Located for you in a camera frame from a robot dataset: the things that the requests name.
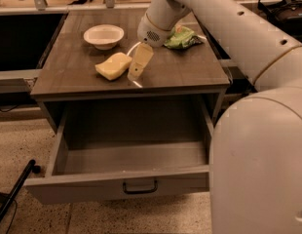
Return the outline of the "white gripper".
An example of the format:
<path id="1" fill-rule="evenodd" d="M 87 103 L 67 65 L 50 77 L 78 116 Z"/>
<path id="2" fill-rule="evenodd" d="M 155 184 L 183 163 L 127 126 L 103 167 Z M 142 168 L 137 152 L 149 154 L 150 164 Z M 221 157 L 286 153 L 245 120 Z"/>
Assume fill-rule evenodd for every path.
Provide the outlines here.
<path id="1" fill-rule="evenodd" d="M 136 81 L 140 77 L 154 55 L 152 47 L 161 47 L 168 39 L 171 29 L 170 23 L 152 21 L 146 15 L 142 17 L 137 30 L 137 38 L 142 43 L 134 50 L 128 72 L 131 81 Z"/>

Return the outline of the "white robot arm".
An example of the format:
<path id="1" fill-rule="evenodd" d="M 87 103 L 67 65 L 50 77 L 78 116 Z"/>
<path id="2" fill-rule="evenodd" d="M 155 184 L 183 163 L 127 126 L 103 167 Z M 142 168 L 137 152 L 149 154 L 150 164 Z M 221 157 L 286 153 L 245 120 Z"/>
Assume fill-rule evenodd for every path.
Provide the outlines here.
<path id="1" fill-rule="evenodd" d="M 152 0 L 139 40 L 162 46 L 188 13 L 256 89 L 213 130 L 212 234 L 302 234 L 302 44 L 233 0 Z"/>

